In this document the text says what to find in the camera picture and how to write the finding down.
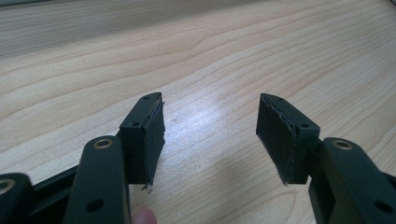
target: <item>fingertip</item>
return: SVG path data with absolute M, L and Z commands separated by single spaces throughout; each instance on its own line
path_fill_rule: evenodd
M 157 224 L 154 212 L 148 207 L 140 207 L 132 216 L 133 224 Z

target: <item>black plastic part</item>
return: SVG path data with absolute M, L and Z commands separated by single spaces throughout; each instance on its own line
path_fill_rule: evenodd
M 130 223 L 121 141 L 102 136 L 87 143 L 64 223 Z
M 317 147 L 320 128 L 286 100 L 262 93 L 256 134 L 285 184 L 305 184 L 308 151 Z
M 385 177 L 387 178 L 389 183 L 393 186 L 393 188 L 396 190 L 396 177 L 393 175 L 386 174 L 386 173 L 383 173 L 383 174 L 385 175 Z
M 77 166 L 34 185 L 35 208 L 27 223 L 62 223 Z
M 0 224 L 25 223 L 34 206 L 33 197 L 29 176 L 0 175 Z
M 315 186 L 310 191 L 311 200 L 321 202 L 316 206 L 312 200 L 318 223 L 395 223 L 396 190 L 358 145 L 326 138 L 316 153 L 335 199 L 329 208 L 330 192 L 323 196 Z
M 165 143 L 164 132 L 161 93 L 140 98 L 117 133 L 124 149 L 129 184 L 153 184 L 157 162 Z

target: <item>screw hole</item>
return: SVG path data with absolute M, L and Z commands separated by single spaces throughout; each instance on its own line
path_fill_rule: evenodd
M 335 145 L 336 147 L 339 147 L 339 148 L 344 149 L 344 150 L 352 149 L 352 145 L 350 145 L 346 141 L 335 140 L 335 141 L 332 142 L 332 144 Z
M 133 127 L 137 127 L 137 126 L 139 126 L 139 122 L 132 122 L 132 123 L 129 123 L 129 125 L 131 125 L 131 126 L 133 126 Z
M 107 148 L 113 144 L 113 141 L 108 138 L 99 139 L 93 144 L 94 148 Z
M 15 185 L 15 180 L 13 179 L 2 179 L 0 180 L 0 195 L 7 193 Z
M 379 210 L 381 210 L 383 212 L 386 212 L 386 213 L 392 213 L 393 212 L 392 207 L 390 207 L 390 205 L 387 204 L 387 203 L 383 203 L 383 202 L 380 202 L 380 201 L 375 201 L 374 205 L 375 205 L 376 208 L 378 208 Z
M 101 199 L 93 200 L 92 202 L 88 203 L 85 209 L 89 213 L 93 213 L 99 211 L 105 203 Z

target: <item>wooden table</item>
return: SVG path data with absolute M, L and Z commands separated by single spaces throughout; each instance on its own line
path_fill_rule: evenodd
M 0 8 L 0 172 L 33 183 L 161 91 L 166 144 L 132 209 L 160 223 L 313 223 L 255 134 L 261 92 L 396 175 L 389 0 L 51 1 Z

